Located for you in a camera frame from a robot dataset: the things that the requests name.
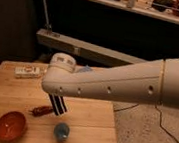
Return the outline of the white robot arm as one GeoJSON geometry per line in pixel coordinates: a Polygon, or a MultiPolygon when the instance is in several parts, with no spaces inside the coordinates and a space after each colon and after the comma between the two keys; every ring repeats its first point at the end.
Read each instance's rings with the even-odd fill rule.
{"type": "Polygon", "coordinates": [[[77,72],[73,57],[57,53],[42,79],[56,115],[66,112],[64,98],[91,98],[179,109],[179,59],[77,72]]]}

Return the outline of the black striped gripper finger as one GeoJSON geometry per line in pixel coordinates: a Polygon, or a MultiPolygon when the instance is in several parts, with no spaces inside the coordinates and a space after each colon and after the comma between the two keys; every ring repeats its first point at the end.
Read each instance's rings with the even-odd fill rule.
{"type": "Polygon", "coordinates": [[[67,112],[66,105],[62,96],[49,95],[54,114],[56,116],[62,115],[67,112]]]}

